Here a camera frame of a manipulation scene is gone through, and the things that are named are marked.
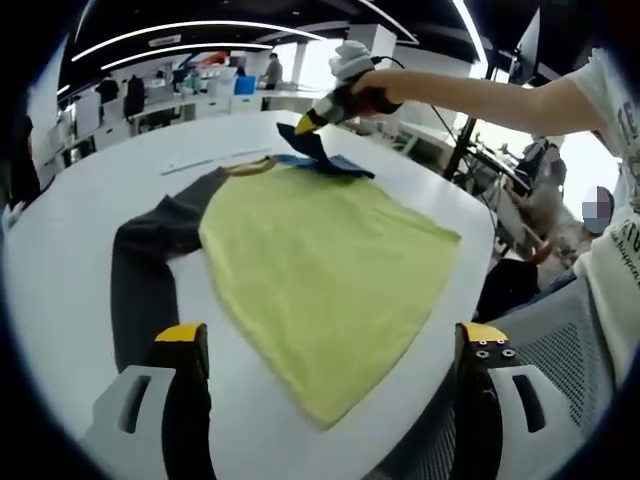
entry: person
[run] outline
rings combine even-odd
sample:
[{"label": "person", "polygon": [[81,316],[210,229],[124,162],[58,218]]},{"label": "person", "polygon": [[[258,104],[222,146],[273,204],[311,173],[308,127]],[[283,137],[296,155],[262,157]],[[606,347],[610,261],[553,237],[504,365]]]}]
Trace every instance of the person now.
[{"label": "person", "polygon": [[[531,187],[531,190],[540,184],[540,172],[543,171],[543,160],[547,151],[552,148],[559,151],[557,145],[552,144],[547,137],[532,135],[532,139],[533,143],[527,145],[522,151],[522,159],[517,159],[505,149],[507,154],[519,160],[515,173],[520,180]],[[526,190],[519,183],[514,185],[513,191],[521,197],[531,194],[531,191]]]},{"label": "person", "polygon": [[144,83],[142,79],[131,75],[127,83],[127,95],[124,97],[124,116],[129,119],[131,116],[144,110]]},{"label": "person", "polygon": [[520,212],[522,221],[540,238],[546,238],[558,223],[562,212],[560,189],[567,176],[567,167],[559,157],[549,165],[549,173],[538,175],[529,197],[516,193],[511,179],[507,179],[505,185],[505,192]]},{"label": "person", "polygon": [[31,132],[33,123],[28,115],[20,122],[13,152],[10,158],[9,173],[9,205],[16,207],[24,202],[28,206],[40,195],[40,181],[33,164],[33,151],[31,146]]},{"label": "person", "polygon": [[485,323],[520,305],[535,303],[571,280],[571,268],[591,249],[593,240],[602,236],[613,216],[611,192],[597,187],[595,197],[595,209],[589,199],[583,203],[584,222],[556,227],[547,243],[525,261],[507,258],[496,264],[485,280],[474,321]]},{"label": "person", "polygon": [[[603,11],[603,15],[602,22],[611,25],[614,17],[628,17],[624,10],[615,9]],[[585,66],[542,87],[526,89],[488,80],[386,69],[364,74],[352,92],[382,88],[394,104],[424,102],[542,136],[593,130],[602,133],[609,149],[623,159],[628,197],[616,210],[607,232],[578,258],[571,275],[588,282],[616,381],[621,383],[640,340],[640,92],[632,91],[640,85],[640,69],[636,69],[638,52],[632,52],[637,49],[631,47],[633,37],[631,43],[620,41],[624,30],[618,27],[611,31],[615,33],[611,38],[617,39],[615,47],[594,48]],[[622,64],[620,58],[627,62]]]},{"label": "person", "polygon": [[102,82],[100,82],[96,87],[96,92],[100,94],[100,104],[104,105],[105,103],[118,98],[118,93],[120,92],[118,82],[116,82],[111,77],[111,74],[108,73]]},{"label": "person", "polygon": [[269,55],[269,65],[264,73],[265,90],[275,90],[276,86],[282,80],[282,64],[278,59],[277,53]]}]

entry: fabric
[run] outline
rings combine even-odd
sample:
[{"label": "fabric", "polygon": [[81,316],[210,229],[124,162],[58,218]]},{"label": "fabric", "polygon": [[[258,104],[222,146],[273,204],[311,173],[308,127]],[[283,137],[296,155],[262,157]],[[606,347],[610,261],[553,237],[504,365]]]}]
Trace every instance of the fabric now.
[{"label": "fabric", "polygon": [[604,50],[594,50],[589,63],[568,78],[607,122],[603,136],[623,159],[627,202],[575,265],[593,292],[620,383],[640,341],[640,109]]},{"label": "fabric", "polygon": [[231,318],[324,428],[422,329],[459,244],[366,179],[284,167],[229,178],[200,239]]},{"label": "fabric", "polygon": [[580,255],[591,248],[593,237],[588,235],[582,222],[561,225],[552,233],[555,237],[551,255],[538,267],[538,286],[544,289],[569,270]]},{"label": "fabric", "polygon": [[500,260],[484,281],[474,321],[485,323],[528,303],[540,292],[537,279],[534,264],[511,258]]},{"label": "fabric", "polygon": [[278,132],[294,150],[309,157],[309,161],[304,162],[300,159],[294,160],[291,156],[279,155],[280,161],[283,163],[289,163],[301,168],[313,170],[316,173],[328,175],[375,178],[373,173],[351,163],[342,155],[336,155],[331,158],[327,157],[327,153],[322,145],[322,138],[316,133],[309,132],[296,135],[295,128],[292,125],[286,125],[284,123],[278,123]]},{"label": "fabric", "polygon": [[547,298],[548,296],[556,293],[558,290],[562,290],[564,287],[569,285],[571,282],[573,282],[577,278],[578,277],[576,277],[576,274],[573,270],[564,272],[562,275],[556,278],[553,282],[551,282],[549,285],[547,285],[545,288],[541,289],[537,294],[535,294],[533,298],[529,300],[527,303],[523,303],[522,305],[518,305],[517,307],[512,308],[511,310],[506,312],[505,315],[510,315],[513,312],[517,312],[518,310],[522,310],[523,308],[533,305],[534,303],[538,303],[543,298]]},{"label": "fabric", "polygon": [[201,248],[198,226],[227,173],[215,170],[122,225],[113,242],[111,322],[118,371],[143,365],[153,340],[179,324],[167,260]]},{"label": "fabric", "polygon": [[11,153],[9,203],[12,208],[20,202],[28,206],[40,195],[40,181],[29,146],[32,130],[33,123],[25,116],[17,129]]}]

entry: desk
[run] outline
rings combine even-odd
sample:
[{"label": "desk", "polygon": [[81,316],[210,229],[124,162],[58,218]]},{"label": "desk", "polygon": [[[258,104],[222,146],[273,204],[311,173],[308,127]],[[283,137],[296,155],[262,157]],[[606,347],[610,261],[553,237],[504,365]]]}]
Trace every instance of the desk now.
[{"label": "desk", "polygon": [[[207,118],[134,137],[62,172],[5,239],[6,286],[26,366],[55,417],[80,438],[93,402],[116,377],[110,318],[116,229],[238,151],[294,153],[276,122],[291,112]],[[171,262],[181,318],[209,328],[210,445],[221,480],[360,480],[427,406],[454,358],[454,325],[470,320],[488,270],[487,208],[402,155],[339,128],[321,131],[327,153],[376,174],[374,182],[462,239],[429,321],[392,371],[337,425],[322,432],[230,321],[202,252]],[[162,176],[173,161],[220,161]]]},{"label": "desk", "polygon": [[451,157],[453,149],[456,146],[455,140],[449,135],[449,132],[438,130],[436,128],[428,127],[426,125],[420,125],[411,122],[400,122],[400,130],[411,135],[411,139],[407,142],[402,149],[402,154],[407,155],[409,151],[415,146],[419,139],[429,142],[433,145],[437,145],[442,149],[442,154],[438,159],[438,164],[442,165],[442,160],[447,160]]}]

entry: blue cloth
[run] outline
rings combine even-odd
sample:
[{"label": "blue cloth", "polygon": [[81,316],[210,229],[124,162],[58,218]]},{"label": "blue cloth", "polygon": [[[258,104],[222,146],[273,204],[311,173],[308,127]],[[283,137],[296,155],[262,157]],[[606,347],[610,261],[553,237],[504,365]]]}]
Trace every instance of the blue cloth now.
[{"label": "blue cloth", "polygon": [[553,282],[551,282],[546,288],[543,288],[542,290],[540,290],[540,293],[538,293],[535,297],[533,297],[529,302],[523,303],[522,305],[518,305],[517,307],[512,308],[506,313],[506,315],[509,315],[510,313],[516,312],[518,310],[528,307],[529,305],[533,305],[534,303],[539,302],[543,298],[546,298],[549,295],[556,293],[561,288],[566,287],[577,278],[578,277],[576,277],[576,274],[574,273],[573,269],[567,270],[565,273],[563,273],[558,278],[556,278]]},{"label": "blue cloth", "polygon": [[306,157],[277,155],[281,163],[326,175],[375,178],[373,173],[360,168],[342,155],[327,157],[320,136],[313,132],[296,135],[293,126],[284,123],[278,123],[278,131],[294,150],[306,155]]},{"label": "blue cloth", "polygon": [[[323,168],[320,166],[318,162],[316,162],[313,158],[309,157],[299,157],[296,155],[287,155],[281,154],[276,155],[278,162],[283,163],[285,165],[291,165],[292,167],[305,168],[308,170],[312,170],[317,173],[326,173]],[[373,178],[373,174],[371,172],[367,172],[366,170],[362,170],[356,164],[350,162],[342,155],[334,155],[333,157],[329,157],[327,159],[333,165],[341,170],[341,173],[350,173],[354,172],[357,176],[369,176],[369,178]]]}]

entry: hand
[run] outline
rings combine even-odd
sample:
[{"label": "hand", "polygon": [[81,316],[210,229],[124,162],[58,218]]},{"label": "hand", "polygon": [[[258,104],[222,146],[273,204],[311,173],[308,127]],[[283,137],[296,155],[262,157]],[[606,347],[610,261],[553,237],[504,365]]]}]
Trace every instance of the hand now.
[{"label": "hand", "polygon": [[358,79],[351,92],[357,94],[367,87],[384,88],[387,100],[398,105],[406,100],[402,91],[403,73],[402,70],[392,68],[367,72]]}]

